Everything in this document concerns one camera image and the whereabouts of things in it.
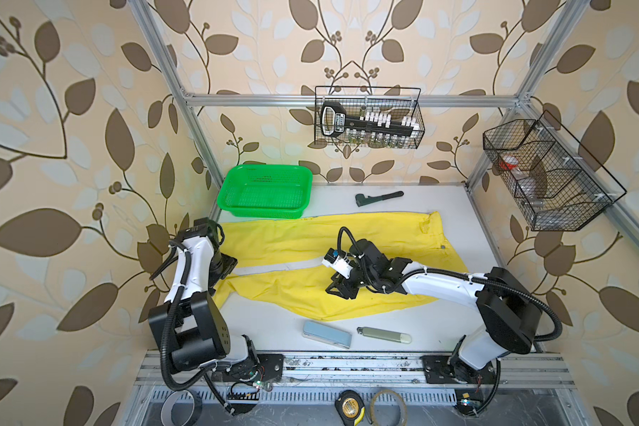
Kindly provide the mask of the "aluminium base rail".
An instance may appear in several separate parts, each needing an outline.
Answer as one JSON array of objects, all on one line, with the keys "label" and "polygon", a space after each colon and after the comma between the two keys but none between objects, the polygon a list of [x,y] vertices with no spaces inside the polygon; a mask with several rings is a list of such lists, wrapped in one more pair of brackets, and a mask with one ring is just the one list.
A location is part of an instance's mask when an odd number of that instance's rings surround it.
[{"label": "aluminium base rail", "polygon": [[[281,353],[282,379],[274,384],[326,387],[475,387],[462,384],[429,384],[425,381],[421,358],[424,355],[402,351],[260,351]],[[552,353],[509,355],[496,367],[504,389],[573,389],[574,380],[564,359]]]}]

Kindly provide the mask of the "yellow black tape measure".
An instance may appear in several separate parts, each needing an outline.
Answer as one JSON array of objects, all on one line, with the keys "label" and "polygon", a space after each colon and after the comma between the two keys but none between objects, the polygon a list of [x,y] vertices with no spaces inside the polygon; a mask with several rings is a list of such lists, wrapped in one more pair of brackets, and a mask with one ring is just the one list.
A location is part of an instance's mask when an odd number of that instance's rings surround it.
[{"label": "yellow black tape measure", "polygon": [[357,392],[344,390],[338,395],[334,405],[344,426],[356,426],[364,420],[366,406]]}]

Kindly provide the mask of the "yellow trousers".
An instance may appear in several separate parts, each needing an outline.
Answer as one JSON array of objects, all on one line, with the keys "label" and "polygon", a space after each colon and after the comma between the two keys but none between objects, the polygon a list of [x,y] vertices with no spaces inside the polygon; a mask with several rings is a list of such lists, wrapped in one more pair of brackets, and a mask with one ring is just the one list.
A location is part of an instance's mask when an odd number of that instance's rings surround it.
[{"label": "yellow trousers", "polygon": [[[258,220],[224,226],[222,248],[240,268],[274,266],[322,259],[337,244],[341,227],[372,241],[387,257],[406,257],[426,266],[464,273],[467,267],[444,234],[440,214],[360,213],[297,220]],[[213,297],[222,307],[232,293],[278,305],[315,321],[342,321],[408,309],[432,302],[430,296],[373,294],[365,289],[354,300],[330,295],[332,271],[318,266],[293,271],[233,273],[218,282]]]}]

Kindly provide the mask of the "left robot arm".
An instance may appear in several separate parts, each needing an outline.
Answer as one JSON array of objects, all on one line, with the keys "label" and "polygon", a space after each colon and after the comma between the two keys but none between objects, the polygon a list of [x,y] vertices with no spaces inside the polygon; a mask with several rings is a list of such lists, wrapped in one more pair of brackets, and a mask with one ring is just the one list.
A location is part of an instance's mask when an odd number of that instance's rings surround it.
[{"label": "left robot arm", "polygon": [[252,340],[232,337],[216,306],[215,286],[237,266],[220,246],[225,231],[217,222],[201,218],[169,239],[169,255],[150,278],[154,280],[176,264],[174,280],[164,303],[149,311],[147,320],[159,350],[164,383],[184,391],[209,371],[224,371],[234,381],[252,383],[263,368]]}]

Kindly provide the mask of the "dark green pipe wrench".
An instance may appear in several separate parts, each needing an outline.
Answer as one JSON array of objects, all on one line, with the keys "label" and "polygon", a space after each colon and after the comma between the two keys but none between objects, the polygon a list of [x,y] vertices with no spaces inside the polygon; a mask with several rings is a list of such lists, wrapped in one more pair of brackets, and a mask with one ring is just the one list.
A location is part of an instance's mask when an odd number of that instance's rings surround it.
[{"label": "dark green pipe wrench", "polygon": [[355,202],[358,207],[366,207],[367,205],[375,204],[377,202],[384,202],[392,199],[398,199],[404,196],[403,191],[396,191],[393,193],[386,193],[385,195],[367,196],[363,193],[357,193],[355,195]]}]

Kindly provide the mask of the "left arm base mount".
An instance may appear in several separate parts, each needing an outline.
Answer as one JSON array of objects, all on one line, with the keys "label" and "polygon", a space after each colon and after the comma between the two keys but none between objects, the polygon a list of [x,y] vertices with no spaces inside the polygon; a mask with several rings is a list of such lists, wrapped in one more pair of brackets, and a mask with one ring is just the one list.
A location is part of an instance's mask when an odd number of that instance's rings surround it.
[{"label": "left arm base mount", "polygon": [[259,354],[256,359],[248,357],[234,365],[218,365],[211,379],[224,383],[277,383],[282,379],[284,360],[281,353]]}]

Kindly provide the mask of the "blue grey sharpening block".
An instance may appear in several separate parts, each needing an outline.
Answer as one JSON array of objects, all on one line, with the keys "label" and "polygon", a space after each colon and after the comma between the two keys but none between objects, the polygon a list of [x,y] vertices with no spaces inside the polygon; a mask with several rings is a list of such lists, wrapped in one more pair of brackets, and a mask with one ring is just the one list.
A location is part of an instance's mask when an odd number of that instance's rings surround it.
[{"label": "blue grey sharpening block", "polygon": [[350,349],[353,340],[351,333],[316,321],[305,321],[303,336],[342,349]]}]

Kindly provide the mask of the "black tape roll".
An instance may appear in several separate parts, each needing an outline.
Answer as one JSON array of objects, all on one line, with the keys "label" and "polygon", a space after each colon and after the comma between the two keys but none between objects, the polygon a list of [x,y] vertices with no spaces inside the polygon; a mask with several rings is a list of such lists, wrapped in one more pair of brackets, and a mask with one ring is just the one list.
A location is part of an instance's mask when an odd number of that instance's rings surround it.
[{"label": "black tape roll", "polygon": [[192,390],[172,392],[160,411],[164,426],[193,426],[202,415],[202,397]]}]

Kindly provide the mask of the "black tool in basket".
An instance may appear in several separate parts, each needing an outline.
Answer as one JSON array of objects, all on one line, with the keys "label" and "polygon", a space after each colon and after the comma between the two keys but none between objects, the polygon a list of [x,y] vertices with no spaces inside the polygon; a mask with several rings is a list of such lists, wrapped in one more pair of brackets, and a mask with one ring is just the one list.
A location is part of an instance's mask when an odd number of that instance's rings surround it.
[{"label": "black tool in basket", "polygon": [[358,108],[356,115],[350,115],[340,102],[326,101],[319,110],[319,129],[321,134],[338,138],[349,131],[358,134],[383,133],[402,137],[412,137],[420,131],[418,125],[409,125],[407,121],[394,122],[390,115],[371,113]]}]

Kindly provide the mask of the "red capped jar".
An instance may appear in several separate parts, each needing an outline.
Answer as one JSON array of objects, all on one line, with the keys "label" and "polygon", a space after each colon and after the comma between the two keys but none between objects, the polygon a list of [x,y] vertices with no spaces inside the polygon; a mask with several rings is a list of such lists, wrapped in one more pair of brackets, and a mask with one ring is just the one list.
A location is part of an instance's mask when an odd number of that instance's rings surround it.
[{"label": "red capped jar", "polygon": [[512,155],[502,155],[498,161],[498,169],[501,172],[518,170],[519,169],[518,158]]}]

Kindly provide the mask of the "green plastic basket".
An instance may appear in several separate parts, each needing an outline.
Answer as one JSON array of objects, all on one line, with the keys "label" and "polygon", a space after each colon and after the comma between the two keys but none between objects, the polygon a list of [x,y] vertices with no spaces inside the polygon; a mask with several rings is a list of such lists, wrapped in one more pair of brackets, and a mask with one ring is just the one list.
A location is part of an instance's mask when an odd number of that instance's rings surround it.
[{"label": "green plastic basket", "polygon": [[303,166],[240,165],[226,175],[218,207],[238,218],[298,219],[310,204],[312,181]]}]

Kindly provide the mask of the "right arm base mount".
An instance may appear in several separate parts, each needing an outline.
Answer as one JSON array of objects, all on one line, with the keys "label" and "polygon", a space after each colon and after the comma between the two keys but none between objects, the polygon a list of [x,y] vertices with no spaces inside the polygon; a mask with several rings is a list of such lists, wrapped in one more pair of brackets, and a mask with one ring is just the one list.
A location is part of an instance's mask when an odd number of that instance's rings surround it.
[{"label": "right arm base mount", "polygon": [[470,367],[452,355],[424,355],[421,358],[426,383],[477,386],[495,384],[497,370],[491,362],[482,369]]}]

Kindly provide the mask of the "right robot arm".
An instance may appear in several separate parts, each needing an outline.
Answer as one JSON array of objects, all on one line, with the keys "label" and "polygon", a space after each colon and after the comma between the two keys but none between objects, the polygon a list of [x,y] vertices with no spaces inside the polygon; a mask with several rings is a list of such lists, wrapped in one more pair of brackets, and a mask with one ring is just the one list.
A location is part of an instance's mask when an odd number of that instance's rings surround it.
[{"label": "right robot arm", "polygon": [[476,309],[483,325],[460,339],[449,360],[459,371],[477,372],[506,354],[528,354],[534,344],[563,333],[556,312],[504,268],[456,273],[409,258],[388,258],[365,239],[347,251],[328,250],[322,264],[334,271],[326,292],[345,300],[369,289],[383,295],[431,296]]}]

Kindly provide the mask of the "pale green utility knife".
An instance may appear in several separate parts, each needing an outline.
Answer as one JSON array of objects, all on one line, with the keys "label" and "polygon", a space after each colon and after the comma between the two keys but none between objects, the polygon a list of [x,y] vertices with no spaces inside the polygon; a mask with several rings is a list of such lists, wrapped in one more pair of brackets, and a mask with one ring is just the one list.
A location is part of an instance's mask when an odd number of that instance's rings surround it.
[{"label": "pale green utility knife", "polygon": [[380,328],[359,327],[357,328],[357,332],[363,337],[383,340],[397,344],[411,344],[412,342],[411,335]]}]

